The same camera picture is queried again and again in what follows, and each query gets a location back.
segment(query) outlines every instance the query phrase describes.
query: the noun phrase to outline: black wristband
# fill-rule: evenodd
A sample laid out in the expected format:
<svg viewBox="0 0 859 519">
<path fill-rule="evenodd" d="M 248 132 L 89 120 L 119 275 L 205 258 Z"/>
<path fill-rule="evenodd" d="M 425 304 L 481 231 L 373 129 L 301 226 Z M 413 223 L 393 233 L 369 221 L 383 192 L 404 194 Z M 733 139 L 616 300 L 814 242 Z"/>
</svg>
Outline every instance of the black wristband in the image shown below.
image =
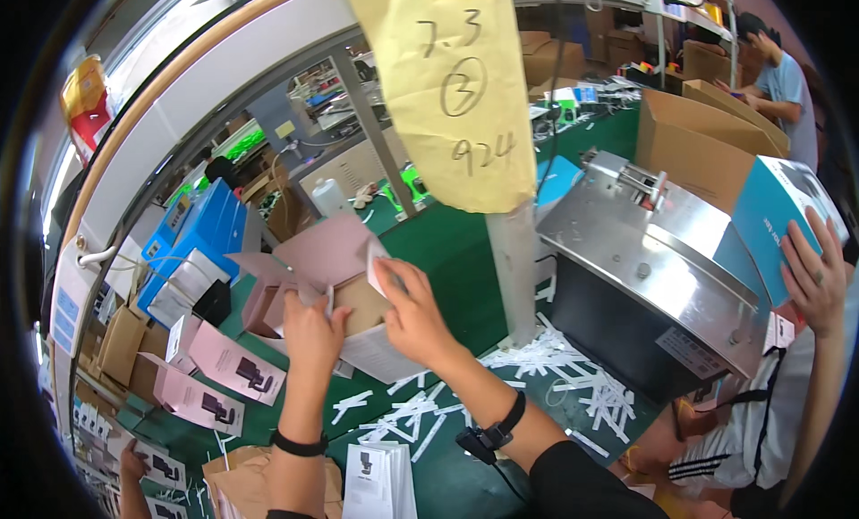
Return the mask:
<svg viewBox="0 0 859 519">
<path fill-rule="evenodd" d="M 325 454 L 328 448 L 328 437 L 326 437 L 325 431 L 323 431 L 322 435 L 319 436 L 319 442 L 301 444 L 285 438 L 280 434 L 280 431 L 274 430 L 269 444 L 273 444 L 277 448 L 284 450 L 287 454 L 298 455 L 299 457 L 316 457 L 317 455 Z"/>
</svg>

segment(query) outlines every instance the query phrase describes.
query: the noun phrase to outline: wrist strap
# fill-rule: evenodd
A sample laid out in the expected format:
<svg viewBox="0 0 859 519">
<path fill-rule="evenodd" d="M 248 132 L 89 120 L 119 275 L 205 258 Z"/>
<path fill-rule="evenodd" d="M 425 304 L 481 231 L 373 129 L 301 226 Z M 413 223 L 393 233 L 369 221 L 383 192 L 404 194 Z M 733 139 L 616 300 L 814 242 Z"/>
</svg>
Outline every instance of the wrist strap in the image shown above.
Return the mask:
<svg viewBox="0 0 859 519">
<path fill-rule="evenodd" d="M 498 429 L 501 431 L 501 434 L 509 435 L 510 431 L 513 431 L 513 428 L 519 424 L 523 414 L 525 414 L 525 393 L 517 390 L 513 408 L 510 409 L 510 413 L 507 413 L 507 417 L 498 423 Z"/>
<path fill-rule="evenodd" d="M 291 441 L 280 434 L 280 431 L 274 430 L 269 444 L 273 444 L 279 449 L 284 450 L 287 454 L 298 455 L 299 457 L 316 457 L 324 455 L 328 448 L 328 437 L 325 431 L 319 436 L 319 442 L 313 444 L 301 444 L 300 442 Z"/>
</svg>

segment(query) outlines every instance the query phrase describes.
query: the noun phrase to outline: hand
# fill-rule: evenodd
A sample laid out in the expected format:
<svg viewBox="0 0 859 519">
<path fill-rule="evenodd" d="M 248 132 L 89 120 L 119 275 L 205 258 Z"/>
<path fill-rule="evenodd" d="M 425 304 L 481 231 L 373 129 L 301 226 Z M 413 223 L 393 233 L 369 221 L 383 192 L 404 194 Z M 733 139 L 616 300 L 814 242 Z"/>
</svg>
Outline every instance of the hand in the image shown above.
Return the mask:
<svg viewBox="0 0 859 519">
<path fill-rule="evenodd" d="M 143 452 L 135 452 L 134 447 L 136 445 L 137 439 L 131 439 L 119 457 L 119 477 L 121 479 L 139 482 L 146 472 L 149 472 L 149 465 L 144 463 L 144 460 L 149 456 Z"/>
<path fill-rule="evenodd" d="M 322 296 L 312 306 L 304 306 L 295 290 L 287 290 L 284 297 L 284 341 L 290 373 L 299 371 L 328 379 L 334 371 L 343 349 L 344 323 L 352 309 L 338 307 L 329 322 L 325 317 L 327 305 L 328 297 Z"/>
<path fill-rule="evenodd" d="M 823 224 L 813 208 L 806 208 L 806 218 L 823 255 L 811 248 L 796 221 L 788 224 L 782 238 L 782 250 L 790 268 L 782 264 L 782 277 L 790 297 L 818 337 L 829 337 L 843 327 L 844 292 L 847 275 L 841 243 L 832 219 Z"/>
<path fill-rule="evenodd" d="M 760 98 L 757 95 L 753 94 L 744 94 L 743 101 L 746 102 L 746 105 L 750 106 L 752 109 L 757 111 L 757 108 L 760 107 Z"/>
<path fill-rule="evenodd" d="M 730 93 L 731 93 L 731 87 L 729 87 L 727 84 L 724 84 L 722 81 L 719 81 L 718 79 L 714 79 L 714 80 L 713 80 L 713 84 L 714 84 L 716 87 L 718 87 L 718 88 L 719 88 L 719 90 L 721 90 L 722 92 L 724 92 L 724 93 L 726 93 L 726 94 L 730 94 Z"/>
<path fill-rule="evenodd" d="M 426 273 L 398 259 L 377 258 L 373 262 L 379 285 L 393 309 L 385 314 L 387 337 L 397 351 L 432 369 L 460 347 L 447 330 L 438 311 Z M 403 279 L 408 293 L 394 282 Z"/>
</svg>

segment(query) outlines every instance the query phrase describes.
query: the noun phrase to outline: white bottle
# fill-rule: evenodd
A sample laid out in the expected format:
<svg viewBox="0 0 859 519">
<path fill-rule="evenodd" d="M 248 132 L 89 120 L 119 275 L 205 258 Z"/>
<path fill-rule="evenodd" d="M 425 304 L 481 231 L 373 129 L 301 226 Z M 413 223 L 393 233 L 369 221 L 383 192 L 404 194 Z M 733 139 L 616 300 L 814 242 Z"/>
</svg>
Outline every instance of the white bottle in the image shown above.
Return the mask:
<svg viewBox="0 0 859 519">
<path fill-rule="evenodd" d="M 319 213 L 325 217 L 334 217 L 342 212 L 355 212 L 355 208 L 343 196 L 343 191 L 333 178 L 328 180 L 319 178 L 316 181 L 316 188 L 310 194 L 316 207 L 319 208 Z"/>
</svg>

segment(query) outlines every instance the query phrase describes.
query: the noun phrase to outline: person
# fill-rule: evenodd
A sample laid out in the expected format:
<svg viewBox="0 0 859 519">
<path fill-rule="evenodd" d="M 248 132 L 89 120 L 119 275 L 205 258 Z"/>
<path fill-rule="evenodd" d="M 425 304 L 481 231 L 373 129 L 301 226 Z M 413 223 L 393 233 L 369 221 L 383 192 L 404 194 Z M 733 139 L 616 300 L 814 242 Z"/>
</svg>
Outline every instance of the person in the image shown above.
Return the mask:
<svg viewBox="0 0 859 519">
<path fill-rule="evenodd" d="M 214 183 L 218 178 L 222 178 L 223 182 L 230 186 L 230 189 L 235 190 L 241 187 L 239 179 L 233 173 L 232 162 L 224 156 L 212 158 L 212 148 L 206 146 L 200 151 L 200 158 L 206 161 L 206 179 Z"/>
<path fill-rule="evenodd" d="M 122 519 L 152 519 L 140 479 L 149 471 L 147 456 L 135 452 L 137 439 L 131 439 L 119 457 L 119 516 Z"/>
<path fill-rule="evenodd" d="M 824 224 L 811 207 L 806 218 L 822 256 L 795 221 L 781 247 L 787 259 L 782 277 L 808 328 L 787 350 L 767 353 L 757 375 L 723 404 L 730 406 L 726 424 L 714 423 L 706 432 L 689 430 L 706 426 L 708 419 L 714 422 L 713 412 L 693 413 L 684 421 L 684 434 L 703 433 L 703 438 L 671 462 L 667 477 L 660 476 L 658 461 L 644 469 L 662 483 L 696 493 L 736 488 L 724 505 L 743 519 L 773 516 L 796 490 L 832 420 L 846 371 L 844 331 L 855 323 L 855 315 L 845 314 L 845 292 L 854 267 L 843 261 L 832 219 Z"/>
<path fill-rule="evenodd" d="M 482 428 L 511 412 L 517 392 L 484 368 L 447 330 L 426 274 L 397 259 L 376 259 L 376 277 L 392 310 L 385 316 L 391 344 L 437 374 L 459 396 Z M 402 279 L 404 289 L 400 288 Z M 295 291 L 285 297 L 284 340 L 289 355 L 284 410 L 274 435 L 267 473 L 269 519 L 324 517 L 322 408 L 344 341 L 350 309 L 325 318 L 326 298 L 305 306 Z M 653 501 L 597 465 L 539 407 L 527 402 L 501 451 L 524 469 L 545 517 L 666 519 Z M 280 449 L 283 445 L 294 453 Z"/>
<path fill-rule="evenodd" d="M 754 84 L 735 91 L 760 114 L 778 119 L 779 127 L 790 139 L 790 159 L 806 163 L 817 172 L 817 129 L 808 83 L 800 64 L 782 50 L 778 31 L 769 29 L 754 14 L 737 17 L 737 38 L 746 41 L 764 56 L 764 66 Z M 715 81 L 728 94 L 731 89 Z"/>
</svg>

